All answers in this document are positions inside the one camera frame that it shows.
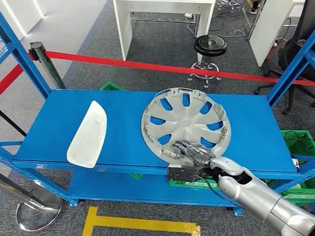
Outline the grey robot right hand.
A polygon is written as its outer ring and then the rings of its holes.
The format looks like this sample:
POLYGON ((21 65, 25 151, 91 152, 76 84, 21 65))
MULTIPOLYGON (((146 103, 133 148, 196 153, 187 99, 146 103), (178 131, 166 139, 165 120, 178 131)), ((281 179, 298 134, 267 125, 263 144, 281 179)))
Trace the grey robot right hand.
POLYGON ((215 155, 210 149, 198 144, 193 141, 178 140, 172 144, 173 147, 178 148, 181 154, 191 160, 194 166, 206 166, 215 155))

